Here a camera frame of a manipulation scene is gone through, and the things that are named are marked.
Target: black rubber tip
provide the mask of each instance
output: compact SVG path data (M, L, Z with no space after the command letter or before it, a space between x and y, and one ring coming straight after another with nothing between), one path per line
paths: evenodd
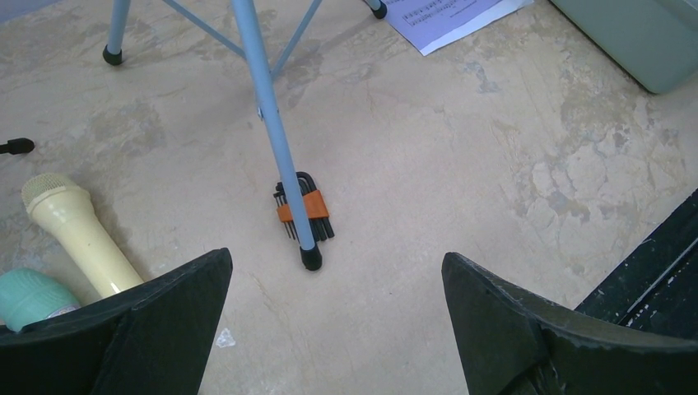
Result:
M323 266L323 255L320 253L320 248L317 244L309 251L301 248L300 260L303 261L305 268L311 272L319 270Z
M383 19L386 15L388 15L388 6L386 6L384 2L380 2L380 8L372 11L373 16L375 16L378 19Z
M110 65L118 66L119 64L123 63L122 54L123 51L119 51L119 53L114 55L107 50L107 47L105 47L105 50L102 52L102 58L104 58L105 62L109 63Z
M11 155L28 154L34 150L34 142L28 138L16 138L10 140L4 146L3 151Z

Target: gray-green container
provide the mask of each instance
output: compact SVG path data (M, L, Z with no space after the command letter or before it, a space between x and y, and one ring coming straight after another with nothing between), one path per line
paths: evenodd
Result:
M551 0L648 91L698 71L698 0Z

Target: stone floor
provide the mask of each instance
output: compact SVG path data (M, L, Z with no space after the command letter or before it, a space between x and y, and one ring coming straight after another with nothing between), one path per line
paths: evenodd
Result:
M276 54L303 7L256 3ZM185 4L237 40L224 0ZM235 345L212 348L201 394L465 393L446 252L574 307L698 187L698 80L649 95L544 0L426 58L360 1L327 2L276 84L337 233L307 272L245 63L143 0L113 69L110 7L0 25L0 138L38 144L0 157L0 267L96 300L24 213L22 184L48 171L91 191L146 279L229 248Z

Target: tripod leg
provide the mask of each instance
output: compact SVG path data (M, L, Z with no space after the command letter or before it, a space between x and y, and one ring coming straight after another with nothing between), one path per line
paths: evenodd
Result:
M235 10L235 21L240 30L240 38L247 55L254 90L257 93L259 109L267 127L269 141L272 143L272 150L277 160L277 167L281 174L283 188L298 234L300 256L308 270L318 270L322 266L322 255L310 230L308 214L305 210L303 197L300 195L298 177L295 174L291 150L288 147L282 118L277 106L267 51L264 48L262 33L259 30L257 12L254 9L253 0L231 0L231 2Z
M123 32L126 30L126 18L128 9L131 7L131 0L114 0L111 11L111 25L109 26L109 41L102 57L112 65L118 66L123 63L121 44L123 42Z
M366 3L376 18L383 19L388 15L388 6L382 0L366 0Z

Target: microphone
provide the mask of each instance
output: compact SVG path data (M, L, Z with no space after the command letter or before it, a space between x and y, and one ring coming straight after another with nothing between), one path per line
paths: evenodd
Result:
M143 283L97 219L90 194L66 175L38 175L21 196L31 220L58 240L102 298Z

